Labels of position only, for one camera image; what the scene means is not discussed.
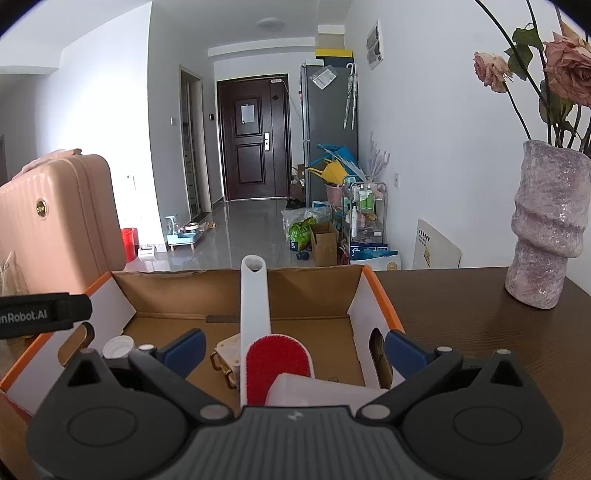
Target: gray tile floor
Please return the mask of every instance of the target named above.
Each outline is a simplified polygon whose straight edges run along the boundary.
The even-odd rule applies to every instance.
[[[240,269],[246,255],[259,255],[267,262],[267,268],[314,267],[312,259],[301,261],[283,233],[281,211],[285,200],[250,200],[226,202],[203,221],[217,224],[214,230],[205,232],[195,245],[176,247],[174,252],[157,253],[155,260],[136,258],[126,271],[180,271]]]

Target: pink vase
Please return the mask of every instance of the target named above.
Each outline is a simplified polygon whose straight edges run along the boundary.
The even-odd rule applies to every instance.
[[[556,307],[569,258],[583,252],[591,199],[589,157],[529,140],[511,228],[519,237],[505,288],[539,309]]]

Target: yellow item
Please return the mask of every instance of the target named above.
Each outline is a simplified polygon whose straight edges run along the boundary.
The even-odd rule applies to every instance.
[[[340,48],[317,48],[316,57],[353,58],[353,50],[342,50]]]
[[[326,183],[334,183],[335,185],[342,185],[345,177],[349,175],[345,168],[340,164],[339,161],[328,161],[328,165],[324,170],[318,170],[316,168],[309,167],[308,170],[315,175],[318,175]]]

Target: white brush handle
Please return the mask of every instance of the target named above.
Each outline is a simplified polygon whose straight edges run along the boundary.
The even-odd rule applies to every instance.
[[[242,259],[240,292],[240,361],[246,365],[246,352],[259,338],[271,334],[267,265],[261,257],[248,255]],[[240,375],[241,404],[246,403],[246,375]]]

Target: dried rose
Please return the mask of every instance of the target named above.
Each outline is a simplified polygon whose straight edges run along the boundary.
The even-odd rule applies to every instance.
[[[550,89],[562,98],[591,107],[591,46],[567,24],[563,35],[554,33],[546,42],[546,59]]]
[[[491,87],[493,92],[505,93],[504,82],[507,78],[512,78],[513,73],[503,57],[491,55],[490,53],[474,54],[474,69],[476,75],[486,87]]]

